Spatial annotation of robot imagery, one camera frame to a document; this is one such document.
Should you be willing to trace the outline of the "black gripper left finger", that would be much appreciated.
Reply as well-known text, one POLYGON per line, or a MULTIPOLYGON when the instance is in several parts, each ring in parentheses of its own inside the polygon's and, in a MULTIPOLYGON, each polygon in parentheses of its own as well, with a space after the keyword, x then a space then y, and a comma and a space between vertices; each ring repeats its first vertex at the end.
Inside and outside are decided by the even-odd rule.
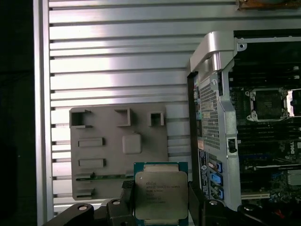
POLYGON ((48 226, 134 226, 135 182, 124 181, 119 198, 97 209, 76 203, 47 222, 48 226))

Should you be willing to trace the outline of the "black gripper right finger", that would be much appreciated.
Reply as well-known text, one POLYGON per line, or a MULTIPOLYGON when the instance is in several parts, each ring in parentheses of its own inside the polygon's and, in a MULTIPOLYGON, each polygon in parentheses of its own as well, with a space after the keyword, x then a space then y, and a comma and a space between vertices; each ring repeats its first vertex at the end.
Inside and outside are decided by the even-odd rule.
POLYGON ((217 200, 206 199, 194 182, 189 182, 189 212, 196 226, 288 226, 289 220, 256 205, 240 205, 236 211, 217 200))

